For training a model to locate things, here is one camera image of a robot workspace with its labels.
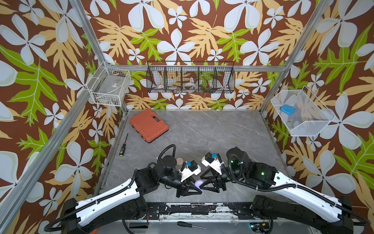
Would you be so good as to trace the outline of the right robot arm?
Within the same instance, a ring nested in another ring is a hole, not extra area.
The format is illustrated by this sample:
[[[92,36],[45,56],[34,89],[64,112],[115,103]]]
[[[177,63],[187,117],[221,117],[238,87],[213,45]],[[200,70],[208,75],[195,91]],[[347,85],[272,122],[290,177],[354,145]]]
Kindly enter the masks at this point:
[[[219,154],[207,153],[202,164],[207,167],[201,175],[204,183],[200,188],[212,192],[226,190],[229,182],[262,192],[276,193],[291,200],[291,203],[272,200],[256,195],[249,212],[253,217],[284,218],[306,224],[322,234],[352,234],[354,227],[371,225],[371,221],[352,211],[352,203],[345,197],[335,198],[308,188],[289,178],[275,167],[253,162],[248,154],[238,147],[227,151],[227,163]]]

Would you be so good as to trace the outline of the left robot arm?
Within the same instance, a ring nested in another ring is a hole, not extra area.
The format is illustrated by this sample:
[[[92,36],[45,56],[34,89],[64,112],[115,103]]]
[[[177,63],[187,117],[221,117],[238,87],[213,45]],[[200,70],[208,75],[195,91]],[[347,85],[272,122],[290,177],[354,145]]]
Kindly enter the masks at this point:
[[[160,184],[176,189],[176,196],[200,195],[193,175],[201,172],[195,161],[176,169],[176,145],[167,146],[143,169],[136,169],[130,179],[103,194],[90,199],[65,202],[60,217],[47,224],[47,233],[90,234],[95,229],[120,219],[139,219],[149,212],[144,195],[154,192]]]

